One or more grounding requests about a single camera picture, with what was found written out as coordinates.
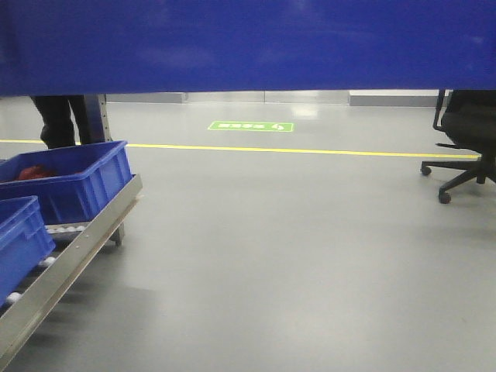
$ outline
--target chair base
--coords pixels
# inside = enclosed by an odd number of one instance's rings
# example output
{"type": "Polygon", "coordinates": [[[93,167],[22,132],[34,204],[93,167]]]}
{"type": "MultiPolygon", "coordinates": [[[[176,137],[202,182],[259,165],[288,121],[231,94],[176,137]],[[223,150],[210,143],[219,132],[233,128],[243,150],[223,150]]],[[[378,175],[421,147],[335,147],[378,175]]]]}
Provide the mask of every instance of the chair base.
{"type": "Polygon", "coordinates": [[[431,173],[429,167],[441,167],[449,169],[459,169],[464,171],[451,181],[446,182],[439,188],[439,201],[443,204],[450,202],[451,197],[447,191],[455,188],[467,181],[476,178],[478,184],[483,184],[486,178],[496,183],[496,155],[482,154],[478,160],[465,161],[422,161],[421,172],[424,175],[431,173]]]}

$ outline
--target metal frame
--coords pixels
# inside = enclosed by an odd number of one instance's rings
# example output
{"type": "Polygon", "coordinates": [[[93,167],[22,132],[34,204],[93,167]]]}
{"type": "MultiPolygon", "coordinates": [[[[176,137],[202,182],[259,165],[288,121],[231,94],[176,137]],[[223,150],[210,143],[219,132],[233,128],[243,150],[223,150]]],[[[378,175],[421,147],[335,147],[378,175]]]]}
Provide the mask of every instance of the metal frame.
{"type": "Polygon", "coordinates": [[[92,142],[112,141],[106,103],[105,95],[84,96],[84,105],[86,106],[86,116],[90,125],[92,142]]]}
{"type": "Polygon", "coordinates": [[[137,202],[142,187],[139,175],[79,233],[26,289],[22,297],[0,315],[0,371],[19,352],[64,293],[114,234],[137,202]]]}

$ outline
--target metal rail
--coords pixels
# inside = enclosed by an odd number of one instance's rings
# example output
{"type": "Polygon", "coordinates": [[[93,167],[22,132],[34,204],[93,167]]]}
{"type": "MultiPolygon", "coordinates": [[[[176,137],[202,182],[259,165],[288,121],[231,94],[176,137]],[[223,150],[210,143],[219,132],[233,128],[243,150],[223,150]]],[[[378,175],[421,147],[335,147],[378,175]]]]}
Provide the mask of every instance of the metal rail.
{"type": "Polygon", "coordinates": [[[0,371],[3,371],[52,308],[110,239],[137,203],[142,187],[139,175],[36,278],[22,297],[0,315],[0,371]]]}

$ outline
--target blue panel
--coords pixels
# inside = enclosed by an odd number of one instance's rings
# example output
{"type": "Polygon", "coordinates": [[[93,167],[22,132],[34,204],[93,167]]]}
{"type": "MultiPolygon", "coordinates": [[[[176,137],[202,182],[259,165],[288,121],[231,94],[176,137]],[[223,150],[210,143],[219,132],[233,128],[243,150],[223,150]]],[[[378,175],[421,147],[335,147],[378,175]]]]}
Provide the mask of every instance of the blue panel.
{"type": "Polygon", "coordinates": [[[496,88],[494,0],[0,0],[0,95],[496,88]]]}

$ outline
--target red object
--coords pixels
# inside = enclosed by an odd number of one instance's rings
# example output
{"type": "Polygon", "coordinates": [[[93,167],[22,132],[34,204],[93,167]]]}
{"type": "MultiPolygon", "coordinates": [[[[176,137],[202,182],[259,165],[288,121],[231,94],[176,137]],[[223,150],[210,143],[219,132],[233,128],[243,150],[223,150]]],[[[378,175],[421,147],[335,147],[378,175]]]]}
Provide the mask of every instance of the red object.
{"type": "Polygon", "coordinates": [[[46,169],[42,164],[37,164],[21,170],[16,181],[34,180],[37,178],[53,177],[55,175],[53,170],[46,169]]]}

